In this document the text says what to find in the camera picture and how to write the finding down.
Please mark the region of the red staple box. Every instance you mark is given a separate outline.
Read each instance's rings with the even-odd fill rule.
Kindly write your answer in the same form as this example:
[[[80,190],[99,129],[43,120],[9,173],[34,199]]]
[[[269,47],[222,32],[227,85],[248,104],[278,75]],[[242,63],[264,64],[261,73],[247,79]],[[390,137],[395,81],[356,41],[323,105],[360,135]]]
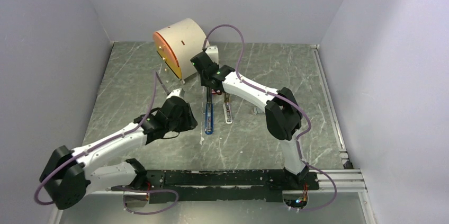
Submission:
[[[223,94],[223,92],[222,91],[220,91],[220,90],[217,90],[217,91],[215,91],[215,90],[211,90],[211,93],[213,94],[213,95],[221,95],[221,94]]]

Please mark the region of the blue black stapler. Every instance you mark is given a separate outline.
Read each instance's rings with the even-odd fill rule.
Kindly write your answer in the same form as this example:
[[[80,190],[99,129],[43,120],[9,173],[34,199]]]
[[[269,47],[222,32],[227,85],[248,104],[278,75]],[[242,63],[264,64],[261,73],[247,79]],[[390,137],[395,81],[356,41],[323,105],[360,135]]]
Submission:
[[[212,89],[206,88],[206,106],[205,106],[205,134],[211,135],[213,133],[213,103],[212,103]]]

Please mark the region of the beige olive stapler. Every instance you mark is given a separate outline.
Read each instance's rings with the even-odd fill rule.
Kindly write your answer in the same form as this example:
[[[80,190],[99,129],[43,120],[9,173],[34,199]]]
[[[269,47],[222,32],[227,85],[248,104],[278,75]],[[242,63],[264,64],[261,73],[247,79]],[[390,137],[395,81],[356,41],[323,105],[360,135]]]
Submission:
[[[232,119],[232,113],[231,113],[230,95],[228,93],[224,94],[223,110],[224,110],[226,124],[232,124],[233,119]]]

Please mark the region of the staple box tray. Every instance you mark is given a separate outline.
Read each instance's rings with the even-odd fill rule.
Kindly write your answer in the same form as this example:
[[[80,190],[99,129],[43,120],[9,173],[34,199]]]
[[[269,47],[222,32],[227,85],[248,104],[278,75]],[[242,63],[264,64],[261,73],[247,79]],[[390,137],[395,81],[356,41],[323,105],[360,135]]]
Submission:
[[[265,114],[265,111],[260,109],[260,108],[258,108],[258,107],[253,107],[252,108],[252,113],[254,115],[263,115],[263,114]]]

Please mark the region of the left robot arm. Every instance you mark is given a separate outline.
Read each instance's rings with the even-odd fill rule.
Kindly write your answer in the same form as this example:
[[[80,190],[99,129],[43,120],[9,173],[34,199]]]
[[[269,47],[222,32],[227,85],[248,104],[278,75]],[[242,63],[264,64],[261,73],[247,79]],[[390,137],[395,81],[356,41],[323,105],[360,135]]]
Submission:
[[[107,187],[125,186],[139,190],[146,185],[147,171],[136,160],[128,159],[114,166],[105,163],[131,150],[146,146],[156,140],[166,140],[170,132],[180,133],[197,126],[190,105],[183,98],[184,91],[173,90],[162,107],[140,115],[121,130],[83,147],[56,148],[41,176],[34,200],[44,189],[60,210],[68,209],[84,196]]]

